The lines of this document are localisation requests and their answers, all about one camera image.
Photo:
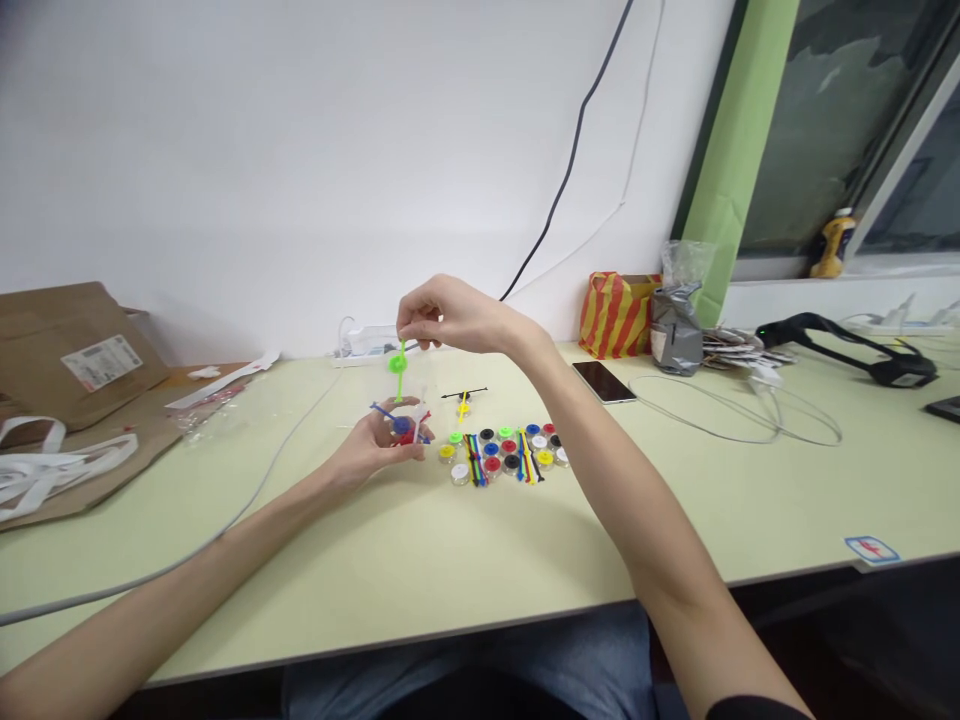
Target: person's leg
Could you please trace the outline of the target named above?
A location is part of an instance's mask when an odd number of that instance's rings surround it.
[[[656,717],[650,630],[638,602],[495,631],[482,657],[587,718]]]
[[[297,663],[283,677],[287,720],[375,718],[473,658],[467,638],[447,638]]]

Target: red and yellow striped bag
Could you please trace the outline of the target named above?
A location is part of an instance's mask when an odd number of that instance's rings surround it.
[[[649,352],[650,305],[660,275],[593,273],[580,312],[580,347],[598,360]]]

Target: left hand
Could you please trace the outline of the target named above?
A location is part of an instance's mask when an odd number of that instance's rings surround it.
[[[405,397],[402,402],[392,401],[380,403],[380,407],[388,413],[396,415],[395,410],[404,405],[417,405],[420,401],[414,397]],[[342,489],[355,490],[379,470],[388,465],[395,465],[407,460],[424,459],[424,446],[415,442],[411,445],[398,445],[397,436],[392,433],[393,421],[376,410],[356,424],[347,439],[343,441],[337,451],[330,456],[322,466],[322,470],[329,471],[330,479]],[[420,434],[434,439],[433,433],[426,425],[420,425]]]

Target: yellow bottle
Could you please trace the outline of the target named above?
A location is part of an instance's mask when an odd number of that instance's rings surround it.
[[[840,277],[843,272],[843,253],[857,227],[857,221],[852,216],[853,208],[841,208],[834,213],[833,220],[823,226],[817,247],[820,260],[810,269],[810,277]]]

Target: black headset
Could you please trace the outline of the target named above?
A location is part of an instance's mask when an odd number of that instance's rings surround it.
[[[822,345],[818,345],[807,335],[806,330],[823,330],[836,335],[846,342],[866,345],[889,355],[889,360],[878,363],[867,363],[854,360],[852,357],[838,353]],[[912,345],[900,341],[900,344],[910,350],[910,353],[899,353],[885,345],[879,345],[865,337],[861,337],[837,325],[833,320],[827,320],[816,313],[800,313],[780,322],[768,323],[757,328],[757,337],[763,341],[763,346],[771,348],[788,342],[803,345],[827,357],[853,365],[870,373],[870,377],[886,387],[923,387],[939,377],[937,366]]]

